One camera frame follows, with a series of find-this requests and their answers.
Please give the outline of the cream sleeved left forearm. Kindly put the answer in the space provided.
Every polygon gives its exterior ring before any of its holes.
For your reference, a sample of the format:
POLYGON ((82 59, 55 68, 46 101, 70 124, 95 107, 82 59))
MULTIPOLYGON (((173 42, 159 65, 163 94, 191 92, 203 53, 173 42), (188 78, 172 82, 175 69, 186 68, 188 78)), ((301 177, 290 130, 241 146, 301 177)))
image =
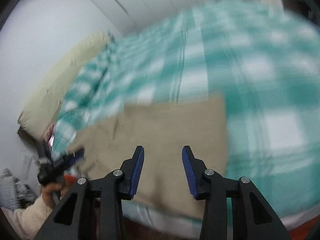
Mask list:
POLYGON ((55 206, 55 201, 40 196, 26 209, 14 211, 2 207, 6 219, 21 239, 34 239, 55 206))

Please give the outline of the person's left hand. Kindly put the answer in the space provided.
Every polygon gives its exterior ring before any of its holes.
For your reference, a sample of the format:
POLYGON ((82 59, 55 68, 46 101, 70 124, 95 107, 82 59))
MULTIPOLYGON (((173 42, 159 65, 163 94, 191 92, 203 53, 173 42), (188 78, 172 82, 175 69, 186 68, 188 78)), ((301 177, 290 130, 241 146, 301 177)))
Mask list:
POLYGON ((64 184, 49 183, 42 188, 41 195, 44 203, 48 207, 54 208, 56 206, 54 197, 57 197, 57 194, 59 193, 60 196, 58 197, 58 200, 60 200, 65 195, 66 191, 67 188, 64 184))

